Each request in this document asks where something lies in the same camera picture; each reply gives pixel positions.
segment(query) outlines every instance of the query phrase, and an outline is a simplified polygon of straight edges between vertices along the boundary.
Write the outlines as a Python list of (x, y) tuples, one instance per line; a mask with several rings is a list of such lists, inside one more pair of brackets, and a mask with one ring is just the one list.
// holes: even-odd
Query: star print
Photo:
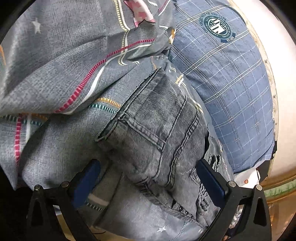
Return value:
[(35, 34), (36, 34), (36, 33), (41, 33), (41, 32), (40, 32), (40, 26), (41, 26), (41, 24), (38, 23), (37, 18), (35, 18), (35, 21), (33, 21), (32, 24), (34, 24), (34, 26), (35, 26)]
[(159, 228), (157, 232), (162, 232), (162, 231), (166, 231), (165, 226), (163, 226), (163, 228)]

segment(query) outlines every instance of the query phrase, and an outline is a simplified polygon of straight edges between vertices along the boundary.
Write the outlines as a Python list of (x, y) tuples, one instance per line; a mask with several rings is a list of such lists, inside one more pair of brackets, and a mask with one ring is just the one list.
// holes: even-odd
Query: crumpled clothing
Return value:
[(0, 164), (14, 188), (71, 180), (91, 159), (98, 184), (79, 212), (135, 240), (196, 240), (218, 212), (195, 165), (231, 167), (199, 95), (169, 62), (173, 3), (37, 0), (1, 46)]
[(270, 160), (273, 97), (243, 18), (227, 0), (178, 0), (174, 16), (170, 60), (205, 103), (232, 170), (239, 173)]

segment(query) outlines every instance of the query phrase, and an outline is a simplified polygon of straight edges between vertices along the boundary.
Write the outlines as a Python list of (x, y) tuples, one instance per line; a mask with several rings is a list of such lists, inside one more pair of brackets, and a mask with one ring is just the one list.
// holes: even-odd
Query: printed logo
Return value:
[(200, 17), (200, 25), (207, 33), (220, 38), (222, 43), (229, 43), (235, 38), (226, 19), (215, 13), (206, 13)]

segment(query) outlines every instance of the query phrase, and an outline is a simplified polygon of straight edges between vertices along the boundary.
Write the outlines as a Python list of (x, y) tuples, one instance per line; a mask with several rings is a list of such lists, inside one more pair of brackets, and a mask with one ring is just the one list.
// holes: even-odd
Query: blue plaid fabric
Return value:
[(271, 158), (272, 96), (259, 50), (226, 0), (177, 0), (171, 61), (213, 119), (235, 173)]

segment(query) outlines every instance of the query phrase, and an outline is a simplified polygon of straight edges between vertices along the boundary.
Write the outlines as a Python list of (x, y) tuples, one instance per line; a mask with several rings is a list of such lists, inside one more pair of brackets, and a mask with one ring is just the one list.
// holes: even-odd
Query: black clamp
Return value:
[(197, 162), (196, 170), (214, 205), (221, 208), (200, 241), (221, 241), (230, 231), (229, 225), (238, 205), (244, 205), (244, 208), (228, 240), (271, 241), (270, 216), (260, 185), (250, 189), (239, 187), (234, 181), (227, 182), (204, 159)]
[(76, 208), (84, 204), (99, 174), (100, 162), (93, 159), (71, 182), (65, 181), (50, 189), (36, 185), (29, 206), (26, 239), (68, 241), (53, 207), (58, 205), (76, 241), (97, 241)]

